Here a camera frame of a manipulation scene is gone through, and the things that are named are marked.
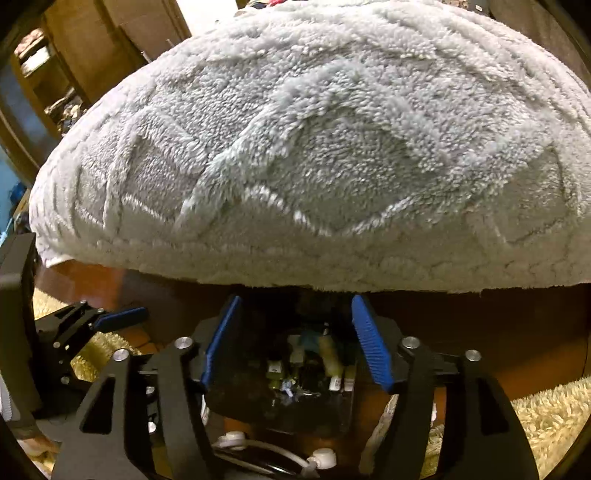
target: metal bolt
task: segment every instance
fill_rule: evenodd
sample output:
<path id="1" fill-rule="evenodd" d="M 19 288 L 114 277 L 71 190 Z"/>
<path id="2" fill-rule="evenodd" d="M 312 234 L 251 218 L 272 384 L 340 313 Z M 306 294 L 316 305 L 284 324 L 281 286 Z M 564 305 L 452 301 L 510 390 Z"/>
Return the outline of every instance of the metal bolt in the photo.
<path id="1" fill-rule="evenodd" d="M 193 339 L 191 337 L 181 337 L 181 338 L 177 338 L 174 341 L 174 346 L 176 348 L 178 348 L 179 350 L 182 350 L 184 348 L 189 348 L 192 344 L 193 344 Z"/>
<path id="2" fill-rule="evenodd" d="M 122 362 L 127 357 L 129 357 L 129 350 L 126 350 L 125 348 L 120 348 L 119 350 L 115 350 L 115 353 L 113 353 L 113 359 L 116 362 Z"/>
<path id="3" fill-rule="evenodd" d="M 468 350 L 466 351 L 466 358 L 470 362 L 479 362 L 482 360 L 482 354 L 478 350 Z"/>
<path id="4" fill-rule="evenodd" d="M 417 337 L 404 337 L 402 339 L 402 345 L 413 350 L 421 345 L 421 340 Z"/>

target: white cloth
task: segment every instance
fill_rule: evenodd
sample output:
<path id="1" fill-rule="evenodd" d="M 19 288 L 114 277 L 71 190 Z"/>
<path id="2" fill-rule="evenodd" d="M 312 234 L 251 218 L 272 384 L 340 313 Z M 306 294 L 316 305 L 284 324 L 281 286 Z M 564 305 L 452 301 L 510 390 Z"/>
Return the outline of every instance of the white cloth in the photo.
<path id="1" fill-rule="evenodd" d="M 436 1 L 287 2 L 125 79 L 43 165 L 68 258 L 249 286 L 478 291 L 591 278 L 591 102 Z"/>

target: brown tile floor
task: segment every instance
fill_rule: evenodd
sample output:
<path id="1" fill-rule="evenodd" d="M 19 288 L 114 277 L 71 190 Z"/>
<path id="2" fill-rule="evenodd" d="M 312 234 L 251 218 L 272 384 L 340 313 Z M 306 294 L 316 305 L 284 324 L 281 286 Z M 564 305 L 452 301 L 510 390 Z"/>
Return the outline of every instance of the brown tile floor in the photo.
<path id="1" fill-rule="evenodd" d="M 200 320 L 217 314 L 233 290 L 231 286 L 200 285 L 75 261 L 42 268 L 37 286 L 68 303 L 86 299 L 107 310 L 147 307 L 150 320 L 143 327 L 122 332 L 145 353 L 191 334 Z M 396 291 L 370 297 L 378 314 L 396 319 L 403 332 L 421 338 L 437 351 L 480 350 L 484 368 L 499 379 L 511 398 L 552 388 L 583 373 L 589 318 L 587 286 L 453 295 Z M 306 454 L 319 446 L 332 446 L 342 465 L 355 465 L 388 401 L 366 370 L 359 376 L 355 395 L 353 424 L 341 439 L 255 434 Z M 438 394 L 440 411 L 444 409 L 442 402 L 443 396 Z M 240 424 L 227 420 L 227 426 Z"/>

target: fluffy blanket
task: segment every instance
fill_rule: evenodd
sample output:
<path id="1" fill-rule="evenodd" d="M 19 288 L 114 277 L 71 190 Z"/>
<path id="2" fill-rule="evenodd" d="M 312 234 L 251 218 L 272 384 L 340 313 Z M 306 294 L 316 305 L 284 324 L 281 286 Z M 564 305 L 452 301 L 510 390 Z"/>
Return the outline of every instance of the fluffy blanket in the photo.
<path id="1" fill-rule="evenodd" d="M 591 102 L 550 53 L 436 1 L 286 2 L 186 40 L 42 167 L 68 258 L 325 290 L 591 278 Z"/>

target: white plastic connector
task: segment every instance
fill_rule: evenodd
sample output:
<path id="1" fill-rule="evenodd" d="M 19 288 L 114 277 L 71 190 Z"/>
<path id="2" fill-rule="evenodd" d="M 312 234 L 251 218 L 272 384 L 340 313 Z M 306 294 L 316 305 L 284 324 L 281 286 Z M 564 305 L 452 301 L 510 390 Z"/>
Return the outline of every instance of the white plastic connector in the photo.
<path id="1" fill-rule="evenodd" d="M 308 461 L 314 461 L 318 470 L 328 470 L 336 466 L 336 453 L 330 448 L 319 448 L 312 452 L 312 456 L 308 458 Z"/>
<path id="2" fill-rule="evenodd" d="M 220 438 L 218 438 L 218 442 L 222 443 L 222 442 L 232 442 L 235 440 L 246 440 L 246 434 L 244 432 L 239 432 L 239 431 L 232 431 L 232 432 L 227 432 L 225 435 L 221 436 Z M 246 447 L 233 447 L 232 450 L 244 450 Z"/>

